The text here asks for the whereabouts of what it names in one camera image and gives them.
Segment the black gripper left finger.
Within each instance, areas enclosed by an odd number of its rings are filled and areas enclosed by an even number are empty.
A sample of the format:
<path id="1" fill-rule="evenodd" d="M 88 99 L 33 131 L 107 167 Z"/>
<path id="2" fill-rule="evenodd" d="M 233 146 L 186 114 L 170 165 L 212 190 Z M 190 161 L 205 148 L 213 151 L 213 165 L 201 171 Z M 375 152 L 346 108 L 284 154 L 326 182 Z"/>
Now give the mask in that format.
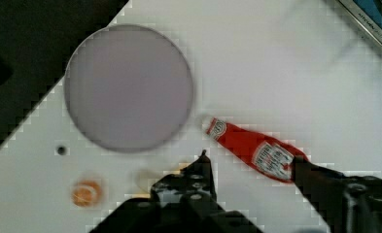
<path id="1" fill-rule="evenodd" d="M 217 202 L 211 160 L 203 152 L 178 174 L 166 175 L 148 198 L 130 198 L 90 233 L 263 233 Z"/>

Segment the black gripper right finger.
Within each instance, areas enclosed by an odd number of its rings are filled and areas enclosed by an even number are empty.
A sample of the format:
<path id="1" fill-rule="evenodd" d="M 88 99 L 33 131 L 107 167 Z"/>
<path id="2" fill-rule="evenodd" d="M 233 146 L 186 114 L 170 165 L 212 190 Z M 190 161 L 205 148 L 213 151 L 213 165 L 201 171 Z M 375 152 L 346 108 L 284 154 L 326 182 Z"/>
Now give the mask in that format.
<path id="1" fill-rule="evenodd" d="M 382 179 L 346 176 L 297 157 L 292 181 L 330 233 L 382 233 Z"/>

